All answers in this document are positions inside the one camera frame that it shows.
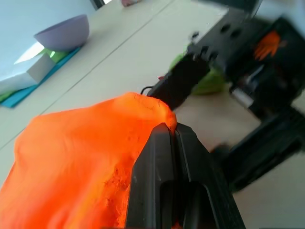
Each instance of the cloth fold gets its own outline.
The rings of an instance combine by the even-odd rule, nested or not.
[[[123,228],[132,166],[160,123],[174,132],[175,114],[136,93],[34,118],[0,190],[0,228]]]

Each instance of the black cable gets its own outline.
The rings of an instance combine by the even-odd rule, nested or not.
[[[152,88],[153,88],[153,86],[144,87],[140,94],[143,94],[146,89],[152,89]]]

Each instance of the purple bowl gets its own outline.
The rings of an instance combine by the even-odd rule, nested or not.
[[[88,36],[88,17],[82,14],[40,31],[34,38],[47,49],[66,52],[85,44]]]

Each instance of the white table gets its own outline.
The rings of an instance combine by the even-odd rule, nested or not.
[[[184,51],[188,35],[208,31],[224,14],[189,0],[145,0],[126,9],[112,1],[101,8],[91,18],[88,43],[73,59],[14,110],[0,108],[0,183],[13,162],[15,137],[34,116],[153,85]],[[298,105],[305,108],[304,98]],[[236,143],[259,124],[227,93],[189,97],[177,117],[208,149]],[[247,228],[305,227],[304,164],[305,157],[295,156],[235,194]]]

